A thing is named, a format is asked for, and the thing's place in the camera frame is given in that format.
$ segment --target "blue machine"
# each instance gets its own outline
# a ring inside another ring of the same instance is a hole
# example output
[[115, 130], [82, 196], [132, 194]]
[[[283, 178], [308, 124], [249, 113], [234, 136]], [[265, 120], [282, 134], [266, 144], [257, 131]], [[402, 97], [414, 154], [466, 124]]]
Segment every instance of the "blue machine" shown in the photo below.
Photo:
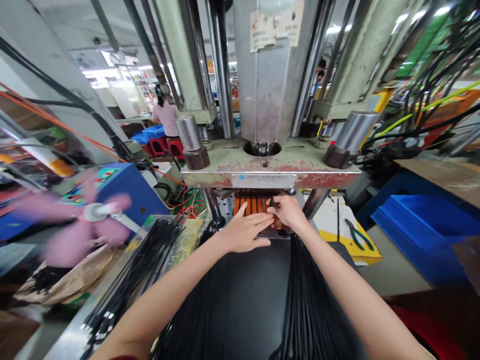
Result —
[[[124, 214], [139, 226], [142, 226], [150, 215], [168, 215], [169, 210], [160, 200], [159, 196], [144, 179], [140, 171], [132, 163], [110, 163], [102, 167], [96, 173], [96, 189], [99, 203], [105, 202], [109, 197], [126, 193], [131, 197], [132, 205], [124, 211]], [[85, 205], [79, 186], [74, 187], [62, 196], [68, 202]], [[0, 217], [0, 241], [6, 241], [34, 223], [11, 211]]]

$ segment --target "worker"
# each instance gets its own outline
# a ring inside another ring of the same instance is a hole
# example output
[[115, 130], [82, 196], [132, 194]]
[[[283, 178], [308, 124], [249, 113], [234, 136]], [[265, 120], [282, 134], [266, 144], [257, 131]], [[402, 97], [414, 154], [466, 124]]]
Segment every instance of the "worker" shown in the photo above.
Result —
[[243, 203], [224, 229], [167, 272], [131, 306], [92, 359], [148, 359], [157, 336], [221, 257], [270, 245], [270, 240], [255, 237], [274, 222], [272, 214], [300, 237], [370, 359], [431, 359], [392, 309], [310, 225], [297, 200], [287, 195], [274, 196], [273, 200], [277, 208], [249, 216], [243, 216], [247, 207]]
[[157, 93], [157, 103], [153, 106], [151, 111], [151, 120], [154, 123], [162, 124], [165, 130], [165, 135], [169, 139], [178, 139], [179, 133], [175, 126], [175, 121], [179, 115], [179, 109], [175, 104], [169, 102], [170, 95], [162, 92]]
[[325, 59], [321, 58], [316, 67], [316, 81], [319, 83], [325, 76], [325, 68], [327, 67], [327, 62]]

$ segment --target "hand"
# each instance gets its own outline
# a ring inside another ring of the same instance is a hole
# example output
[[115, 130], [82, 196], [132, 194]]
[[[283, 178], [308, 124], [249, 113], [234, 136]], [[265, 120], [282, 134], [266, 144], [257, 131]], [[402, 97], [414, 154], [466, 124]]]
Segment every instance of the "hand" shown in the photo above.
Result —
[[[282, 224], [287, 225], [293, 231], [296, 231], [299, 227], [309, 225], [304, 212], [294, 196], [280, 194], [279, 196], [274, 196], [273, 201], [278, 204], [279, 208], [269, 207], [266, 209], [266, 212], [276, 215]], [[266, 201], [266, 204], [270, 205], [270, 199]]]
[[244, 202], [227, 226], [214, 235], [221, 238], [221, 243], [226, 245], [228, 253], [246, 253], [255, 248], [270, 246], [269, 239], [255, 237], [273, 224], [273, 215], [259, 212], [244, 217], [247, 205]]

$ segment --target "blue bin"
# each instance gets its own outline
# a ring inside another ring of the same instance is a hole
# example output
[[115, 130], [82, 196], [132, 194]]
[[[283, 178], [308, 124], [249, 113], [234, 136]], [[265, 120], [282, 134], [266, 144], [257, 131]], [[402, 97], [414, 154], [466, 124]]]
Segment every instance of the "blue bin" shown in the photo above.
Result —
[[132, 140], [135, 140], [137, 143], [139, 143], [140, 145], [146, 145], [146, 144], [149, 144], [149, 139], [148, 137], [145, 136], [144, 133], [138, 133], [136, 135], [133, 135], [131, 137]]
[[143, 129], [142, 131], [148, 139], [160, 139], [165, 136], [165, 130], [162, 125], [154, 125]]
[[480, 221], [441, 197], [394, 195], [372, 218], [434, 285], [467, 279], [452, 244], [480, 234]]

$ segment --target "green-handled pliers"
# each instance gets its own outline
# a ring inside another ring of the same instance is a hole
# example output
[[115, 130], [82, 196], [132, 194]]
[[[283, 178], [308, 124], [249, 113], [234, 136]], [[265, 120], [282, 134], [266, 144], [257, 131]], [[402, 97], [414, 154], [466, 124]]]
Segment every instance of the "green-handled pliers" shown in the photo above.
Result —
[[356, 234], [360, 235], [360, 237], [365, 240], [366, 244], [368, 245], [368, 247], [370, 248], [370, 250], [372, 251], [375, 251], [375, 248], [372, 244], [372, 242], [368, 239], [368, 237], [364, 236], [360, 231], [358, 231], [355, 226], [352, 224], [352, 222], [348, 219], [345, 219], [345, 222], [346, 224], [348, 225], [348, 227], [350, 228], [350, 232], [351, 232], [351, 238], [353, 239], [353, 241], [355, 242], [355, 244], [362, 250], [365, 250], [364, 246], [359, 242], [359, 240], [357, 239], [357, 236]]

